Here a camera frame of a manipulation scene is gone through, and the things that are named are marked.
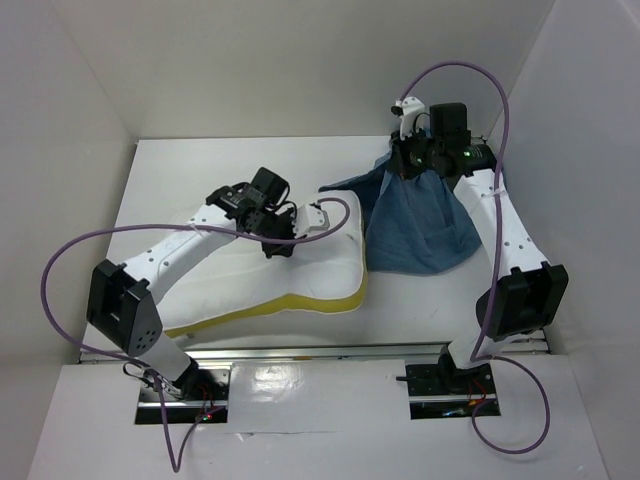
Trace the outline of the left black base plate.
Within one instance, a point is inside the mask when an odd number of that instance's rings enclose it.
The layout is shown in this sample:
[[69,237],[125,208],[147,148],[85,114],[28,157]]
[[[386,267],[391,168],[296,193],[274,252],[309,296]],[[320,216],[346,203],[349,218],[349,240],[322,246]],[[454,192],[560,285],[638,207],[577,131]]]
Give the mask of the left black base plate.
[[[132,374],[141,383],[134,423],[160,425],[162,423],[160,396],[150,373]],[[205,369],[204,378],[197,380],[190,391],[183,394],[164,379],[161,380],[169,425],[225,424],[229,415],[230,368]]]

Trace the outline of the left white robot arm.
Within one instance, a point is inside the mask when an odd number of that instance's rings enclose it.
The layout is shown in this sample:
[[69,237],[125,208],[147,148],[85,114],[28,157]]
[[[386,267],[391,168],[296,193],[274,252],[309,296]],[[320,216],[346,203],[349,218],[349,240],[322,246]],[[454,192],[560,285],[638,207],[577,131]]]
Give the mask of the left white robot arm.
[[293,253],[296,210],[289,183],[261,167],[249,182],[206,197],[183,230],[121,264],[104,260],[91,277],[87,321],[126,355],[149,365],[176,399],[213,396],[213,378],[165,333],[157,306],[189,271],[239,234],[264,238],[266,257]]

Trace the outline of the white pillow yellow edge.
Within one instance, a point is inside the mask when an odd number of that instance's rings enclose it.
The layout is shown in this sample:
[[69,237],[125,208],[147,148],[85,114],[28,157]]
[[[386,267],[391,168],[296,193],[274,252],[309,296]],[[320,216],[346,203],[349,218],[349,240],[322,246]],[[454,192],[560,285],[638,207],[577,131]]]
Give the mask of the white pillow yellow edge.
[[358,308],[367,287],[362,212],[348,191],[320,194],[336,233],[268,259],[237,240],[187,273],[159,304],[172,338],[300,336],[338,343],[364,327]]

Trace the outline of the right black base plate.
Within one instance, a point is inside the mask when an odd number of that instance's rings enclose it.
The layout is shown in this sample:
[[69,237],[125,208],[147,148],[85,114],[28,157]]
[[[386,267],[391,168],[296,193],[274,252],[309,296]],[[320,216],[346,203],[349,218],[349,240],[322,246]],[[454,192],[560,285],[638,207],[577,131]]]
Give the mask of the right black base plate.
[[471,417],[477,406],[480,417],[501,415],[493,374],[487,364],[451,382],[444,380],[436,364],[409,364],[405,374],[396,380],[407,387],[412,420]]

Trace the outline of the blue pillowcase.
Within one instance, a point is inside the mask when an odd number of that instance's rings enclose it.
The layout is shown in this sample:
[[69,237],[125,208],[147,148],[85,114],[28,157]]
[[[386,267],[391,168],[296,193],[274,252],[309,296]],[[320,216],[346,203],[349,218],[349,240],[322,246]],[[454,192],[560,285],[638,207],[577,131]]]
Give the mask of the blue pillowcase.
[[358,197],[368,270],[437,275],[470,259],[482,241],[444,180],[430,170],[403,180],[388,170],[390,159],[386,153],[367,172],[319,188]]

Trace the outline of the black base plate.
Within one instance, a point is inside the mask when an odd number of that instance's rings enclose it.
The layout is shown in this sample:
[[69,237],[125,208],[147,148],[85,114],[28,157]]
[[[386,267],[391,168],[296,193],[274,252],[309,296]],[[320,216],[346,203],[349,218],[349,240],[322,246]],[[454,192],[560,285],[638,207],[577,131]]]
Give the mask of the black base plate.
[[451,382],[444,380],[436,364],[409,364],[405,374],[396,380],[407,387],[412,420],[471,417],[477,406],[480,417],[501,415],[493,374],[487,364]]
[[[160,396],[150,373],[132,374],[141,383],[134,423],[160,425],[162,423]],[[204,378],[197,380],[190,391],[183,394],[164,379],[161,380],[169,425],[225,424],[229,415],[230,368],[205,369]]]

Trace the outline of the aluminium front rail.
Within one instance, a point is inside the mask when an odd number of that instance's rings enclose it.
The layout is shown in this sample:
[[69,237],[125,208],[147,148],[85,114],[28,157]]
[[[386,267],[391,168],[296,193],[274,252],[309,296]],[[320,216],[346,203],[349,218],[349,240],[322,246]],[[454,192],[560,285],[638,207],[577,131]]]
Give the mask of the aluminium front rail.
[[[364,359],[364,358],[413,358],[438,356],[445,345],[442,343],[373,344],[345,346],[315,346],[300,348],[233,348],[199,349],[187,353],[197,361],[243,361],[243,360],[296,360],[296,359]],[[525,337],[507,345],[507,354],[549,354],[550,347],[544,336]],[[116,361],[104,355],[81,353],[80,364],[97,364]]]

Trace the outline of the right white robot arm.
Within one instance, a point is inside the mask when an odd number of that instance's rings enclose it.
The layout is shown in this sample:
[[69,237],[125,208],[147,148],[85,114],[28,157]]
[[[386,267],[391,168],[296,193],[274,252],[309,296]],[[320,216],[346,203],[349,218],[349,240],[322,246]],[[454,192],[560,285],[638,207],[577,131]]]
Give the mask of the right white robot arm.
[[473,142],[464,104],[426,107],[407,97],[391,111],[400,120],[390,139],[392,172],[403,180],[436,173],[469,215],[497,269],[476,302],[475,320],[442,349],[434,375],[448,393],[474,393],[491,356],[552,323],[569,276],[533,242],[496,156],[488,145]]

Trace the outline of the aluminium side rail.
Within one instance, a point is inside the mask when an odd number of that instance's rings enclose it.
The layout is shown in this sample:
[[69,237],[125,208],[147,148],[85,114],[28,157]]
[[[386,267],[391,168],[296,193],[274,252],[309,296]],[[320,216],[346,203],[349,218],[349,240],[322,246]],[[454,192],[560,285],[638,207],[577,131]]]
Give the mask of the aluminium side rail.
[[483,136],[472,137],[468,151],[476,169],[495,168],[497,155]]

